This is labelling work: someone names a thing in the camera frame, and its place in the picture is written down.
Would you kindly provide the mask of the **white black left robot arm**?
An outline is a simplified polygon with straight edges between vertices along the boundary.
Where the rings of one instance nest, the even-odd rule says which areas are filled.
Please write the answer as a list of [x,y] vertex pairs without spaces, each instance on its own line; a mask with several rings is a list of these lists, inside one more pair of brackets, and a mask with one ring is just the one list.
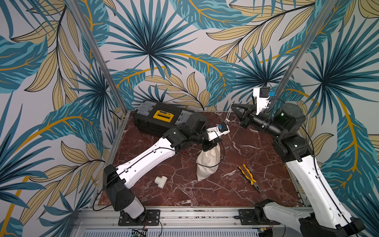
[[117,167],[108,165],[103,170],[103,191],[115,211],[124,211],[133,222],[143,222],[147,210],[131,192],[136,182],[161,162],[178,154],[192,144],[200,144],[207,152],[216,147],[221,136],[230,132],[226,123],[207,127],[207,118],[194,113],[174,128],[170,128],[150,148],[134,159]]

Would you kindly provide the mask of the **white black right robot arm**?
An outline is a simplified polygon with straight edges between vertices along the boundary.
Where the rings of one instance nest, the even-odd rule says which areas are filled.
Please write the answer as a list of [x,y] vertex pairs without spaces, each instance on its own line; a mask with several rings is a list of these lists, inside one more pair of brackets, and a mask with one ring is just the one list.
[[240,125],[252,125],[273,137],[272,145],[303,188],[312,212],[301,213],[273,201],[256,205],[260,218],[279,222],[304,237],[349,237],[365,230],[362,220],[351,216],[322,174],[314,148],[297,131],[306,120],[302,109],[285,103],[273,117],[258,112],[257,105],[233,104]]

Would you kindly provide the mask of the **cream cloth drawstring soil bag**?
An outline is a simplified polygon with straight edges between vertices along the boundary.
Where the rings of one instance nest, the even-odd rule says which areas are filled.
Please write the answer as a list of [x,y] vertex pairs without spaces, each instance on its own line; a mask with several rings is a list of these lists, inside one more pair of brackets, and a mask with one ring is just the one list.
[[[208,138],[208,134],[206,130],[203,135],[205,135],[205,138]],[[214,174],[217,171],[219,164],[221,163],[221,160],[222,160],[221,158],[222,146],[223,145],[222,145],[222,139],[221,139],[221,142],[218,143],[218,145],[214,147],[213,149],[211,149],[210,151],[204,152],[202,150],[200,152],[200,154],[198,155],[196,159],[196,164],[197,164],[196,176],[197,176],[198,181],[207,179],[210,175]]]

